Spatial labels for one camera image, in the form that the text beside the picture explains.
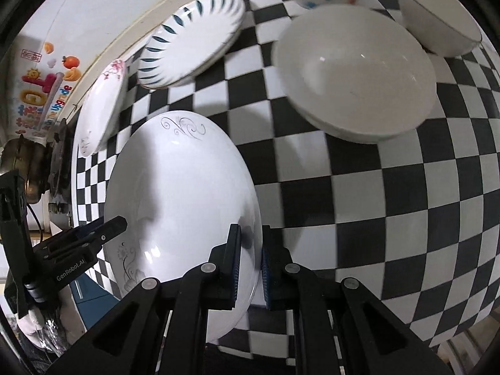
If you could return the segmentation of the white plate grey swirl pattern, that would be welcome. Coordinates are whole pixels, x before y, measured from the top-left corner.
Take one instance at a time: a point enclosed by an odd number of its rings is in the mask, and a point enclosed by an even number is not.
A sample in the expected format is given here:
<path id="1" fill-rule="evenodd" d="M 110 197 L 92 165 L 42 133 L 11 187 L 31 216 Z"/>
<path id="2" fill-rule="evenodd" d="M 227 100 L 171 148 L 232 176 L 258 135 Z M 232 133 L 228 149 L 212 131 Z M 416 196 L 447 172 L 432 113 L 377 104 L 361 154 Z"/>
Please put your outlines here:
<path id="1" fill-rule="evenodd" d="M 217 124 L 195 112 L 163 112 L 146 121 L 119 153 L 107 184 L 104 217 L 125 218 L 124 233 L 103 247 L 119 294 L 144 278 L 181 278 L 242 229 L 237 301 L 211 311 L 207 341 L 229 333 L 257 288 L 262 223 L 253 180 L 236 146 Z"/>

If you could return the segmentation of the white plate pink flowers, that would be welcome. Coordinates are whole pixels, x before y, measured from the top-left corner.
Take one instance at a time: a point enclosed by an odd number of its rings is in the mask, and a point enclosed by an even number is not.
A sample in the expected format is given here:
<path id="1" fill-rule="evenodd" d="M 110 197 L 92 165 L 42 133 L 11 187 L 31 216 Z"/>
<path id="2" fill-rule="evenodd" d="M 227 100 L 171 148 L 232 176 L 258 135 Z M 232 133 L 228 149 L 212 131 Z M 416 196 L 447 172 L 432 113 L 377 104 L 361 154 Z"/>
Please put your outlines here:
<path id="1" fill-rule="evenodd" d="M 75 131 L 79 153 L 89 158 L 99 152 L 116 129 L 128 83 L 123 59 L 113 60 L 96 79 L 81 106 Z"/>

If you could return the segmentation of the large plain white bowl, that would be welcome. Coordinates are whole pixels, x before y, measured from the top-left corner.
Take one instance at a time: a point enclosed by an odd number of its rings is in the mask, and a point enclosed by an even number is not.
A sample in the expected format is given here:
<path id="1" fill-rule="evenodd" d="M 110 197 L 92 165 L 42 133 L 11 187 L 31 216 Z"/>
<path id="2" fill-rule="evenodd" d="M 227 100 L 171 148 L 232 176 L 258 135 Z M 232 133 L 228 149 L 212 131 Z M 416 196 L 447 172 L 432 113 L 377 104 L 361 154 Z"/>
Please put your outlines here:
<path id="1" fill-rule="evenodd" d="M 345 141 L 375 144 L 404 134 L 437 102 L 436 74 L 419 42 L 361 6 L 321 6 L 296 17 L 272 59 L 295 110 Z"/>

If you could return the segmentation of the white plate blue leaf rim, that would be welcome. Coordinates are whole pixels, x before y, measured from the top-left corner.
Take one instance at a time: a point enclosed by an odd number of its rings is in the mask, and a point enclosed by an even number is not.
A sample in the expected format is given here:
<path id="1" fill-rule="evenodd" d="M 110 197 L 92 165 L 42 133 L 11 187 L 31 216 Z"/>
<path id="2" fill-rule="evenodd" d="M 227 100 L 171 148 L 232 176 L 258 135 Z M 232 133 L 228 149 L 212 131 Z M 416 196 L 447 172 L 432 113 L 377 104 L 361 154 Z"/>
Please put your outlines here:
<path id="1" fill-rule="evenodd" d="M 195 78 L 227 53 L 245 17 L 245 0 L 193 0 L 178 8 L 143 48 L 138 83 L 157 90 Z"/>

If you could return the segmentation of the white bowl dark rim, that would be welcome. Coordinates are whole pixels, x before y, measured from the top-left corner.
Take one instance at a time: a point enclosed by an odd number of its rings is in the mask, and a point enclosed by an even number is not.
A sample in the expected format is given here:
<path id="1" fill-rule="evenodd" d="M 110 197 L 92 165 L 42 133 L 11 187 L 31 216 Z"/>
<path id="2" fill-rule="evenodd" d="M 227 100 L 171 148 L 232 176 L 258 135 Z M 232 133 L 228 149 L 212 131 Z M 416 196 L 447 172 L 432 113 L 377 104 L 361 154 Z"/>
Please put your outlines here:
<path id="1" fill-rule="evenodd" d="M 482 42 L 473 17 L 458 0 L 398 0 L 407 30 L 428 50 L 454 58 Z"/>

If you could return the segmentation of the black gas stove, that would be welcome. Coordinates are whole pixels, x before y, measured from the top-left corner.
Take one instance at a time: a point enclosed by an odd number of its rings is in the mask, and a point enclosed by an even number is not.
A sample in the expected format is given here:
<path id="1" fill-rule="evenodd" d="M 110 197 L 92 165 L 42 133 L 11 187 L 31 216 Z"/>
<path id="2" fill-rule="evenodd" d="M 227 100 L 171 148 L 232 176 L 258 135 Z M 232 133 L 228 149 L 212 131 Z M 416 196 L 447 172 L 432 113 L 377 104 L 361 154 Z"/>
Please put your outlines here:
<path id="1" fill-rule="evenodd" d="M 71 159 L 75 138 L 75 122 L 63 118 L 54 132 L 52 158 L 47 183 L 53 198 L 71 202 Z"/>

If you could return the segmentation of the blue cabinet door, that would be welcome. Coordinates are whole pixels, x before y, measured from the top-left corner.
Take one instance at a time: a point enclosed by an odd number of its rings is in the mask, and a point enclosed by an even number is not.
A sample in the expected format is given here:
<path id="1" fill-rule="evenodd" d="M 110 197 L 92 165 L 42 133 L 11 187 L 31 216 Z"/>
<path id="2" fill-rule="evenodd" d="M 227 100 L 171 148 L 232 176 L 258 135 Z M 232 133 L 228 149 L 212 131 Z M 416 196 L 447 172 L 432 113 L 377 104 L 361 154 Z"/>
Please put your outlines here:
<path id="1" fill-rule="evenodd" d="M 85 273 L 70 284 L 70 289 L 87 329 L 96 324 L 119 302 Z"/>

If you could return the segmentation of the black white checkered mat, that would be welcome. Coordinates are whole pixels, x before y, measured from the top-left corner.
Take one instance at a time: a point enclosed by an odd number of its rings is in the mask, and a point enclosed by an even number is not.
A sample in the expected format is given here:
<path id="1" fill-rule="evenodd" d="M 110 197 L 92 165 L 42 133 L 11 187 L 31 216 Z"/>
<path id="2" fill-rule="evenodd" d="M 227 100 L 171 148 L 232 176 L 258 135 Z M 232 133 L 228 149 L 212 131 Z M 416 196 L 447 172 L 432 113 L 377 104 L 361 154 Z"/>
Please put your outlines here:
<path id="1" fill-rule="evenodd" d="M 315 129 L 289 104 L 271 63 L 292 0 L 246 0 L 229 54 L 194 82 L 149 92 L 136 57 L 119 131 L 75 157 L 77 223 L 103 214 L 125 142 L 168 110 L 201 113 L 234 141 L 256 185 L 263 222 L 293 259 L 355 277 L 429 345 L 474 326 L 499 305 L 499 58 L 487 45 L 431 57 L 437 104 L 419 128 L 377 145 Z"/>

